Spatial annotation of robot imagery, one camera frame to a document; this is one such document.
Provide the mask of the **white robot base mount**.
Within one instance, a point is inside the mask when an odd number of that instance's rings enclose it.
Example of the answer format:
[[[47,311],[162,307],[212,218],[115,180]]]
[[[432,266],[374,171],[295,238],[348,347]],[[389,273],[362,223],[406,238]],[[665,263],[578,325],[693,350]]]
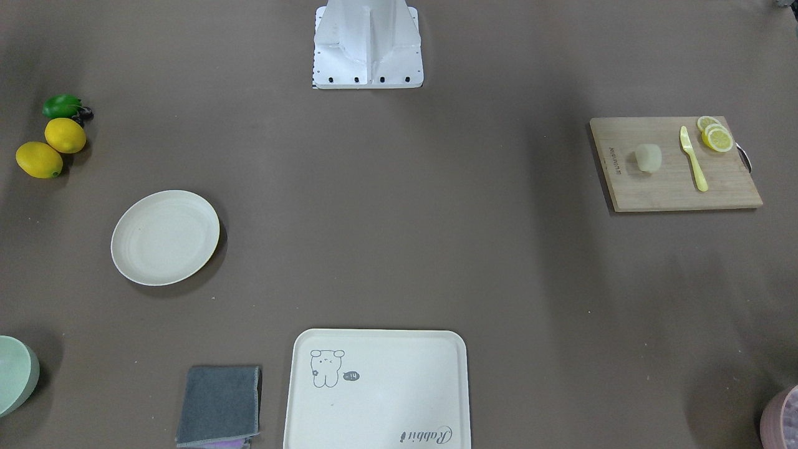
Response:
[[[315,89],[412,89],[424,82],[418,11],[405,1],[328,1],[315,12]]]

